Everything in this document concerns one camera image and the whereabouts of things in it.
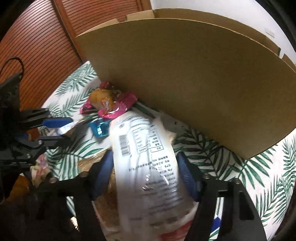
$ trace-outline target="palm leaf pattern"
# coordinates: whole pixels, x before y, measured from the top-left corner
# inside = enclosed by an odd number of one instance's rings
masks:
[[[81,119],[79,108],[86,101],[90,92],[98,87],[96,73],[91,64],[86,62],[74,71],[52,94],[43,107],[49,108],[52,116]],[[167,118],[165,127],[176,130],[177,138],[173,145],[174,152],[183,151],[189,160],[199,168],[221,180],[231,180],[238,177],[246,187],[256,206],[269,240],[284,218],[295,184],[296,167],[296,130],[277,145],[265,150],[259,155],[244,160],[218,142],[207,138],[186,124],[168,117],[164,113],[148,108],[143,102],[137,102],[132,110],[155,118]],[[97,120],[96,113],[85,116],[91,121]],[[54,176],[60,180],[75,177],[79,170],[77,161],[87,158],[108,147],[104,139],[96,139],[85,125],[72,144],[67,148],[47,150],[46,155]],[[49,132],[47,128],[39,129],[42,135]],[[67,203],[75,214],[72,197],[67,197]],[[223,198],[218,198],[215,215],[221,218]],[[215,240],[219,229],[211,233],[209,240]]]

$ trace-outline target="screw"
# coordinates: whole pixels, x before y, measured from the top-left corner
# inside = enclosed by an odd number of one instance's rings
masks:
[[[209,178],[210,178],[210,175],[207,174],[207,173],[205,173],[205,174],[204,174],[204,178],[205,178],[205,179],[209,179]]]
[[[89,172],[85,172],[85,171],[84,171],[84,172],[80,173],[79,176],[80,176],[80,177],[87,177],[88,174],[89,174]]]
[[[234,182],[235,182],[236,184],[240,184],[240,180],[239,180],[238,178],[235,178]]]
[[[52,177],[49,180],[50,183],[56,183],[57,181],[58,181],[58,179],[56,177]]]

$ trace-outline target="tablecloth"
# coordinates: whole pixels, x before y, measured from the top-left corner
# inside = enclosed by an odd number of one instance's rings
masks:
[[[79,114],[79,108],[99,84],[100,80],[90,62],[86,62],[55,90],[43,108],[49,108],[52,116],[71,117],[75,121],[81,119],[83,116]],[[285,216],[294,189],[296,129],[268,150],[244,160],[198,130],[190,128],[162,111],[151,109],[140,101],[132,107],[132,110],[151,118],[160,116],[164,126],[177,133],[173,145],[175,153],[185,152],[188,159],[198,165],[203,172],[221,180],[239,178],[256,206],[267,239],[270,240],[274,236]],[[91,114],[88,118],[93,121],[98,119],[98,116]],[[39,131],[41,135],[45,135],[49,130],[41,127]],[[72,138],[69,147],[62,150],[47,150],[46,156],[52,174],[59,180],[65,180],[79,174],[78,160],[91,157],[109,146],[108,138],[94,137],[86,124]],[[75,215],[71,197],[67,197],[67,203]],[[222,216],[222,208],[223,198],[219,198],[216,207],[216,216],[219,218]],[[214,240],[217,234],[218,229],[211,233],[210,240]]]

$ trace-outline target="food package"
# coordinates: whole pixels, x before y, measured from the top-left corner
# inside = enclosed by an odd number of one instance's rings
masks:
[[[176,157],[161,120],[129,111],[111,122],[109,132],[120,225],[116,238],[183,240],[197,205],[179,178]],[[112,234],[106,237],[112,240]]]
[[[80,114],[98,110],[98,115],[107,119],[115,119],[125,113],[138,100],[132,93],[122,93],[114,89],[108,82],[102,83],[94,90],[80,108]]]

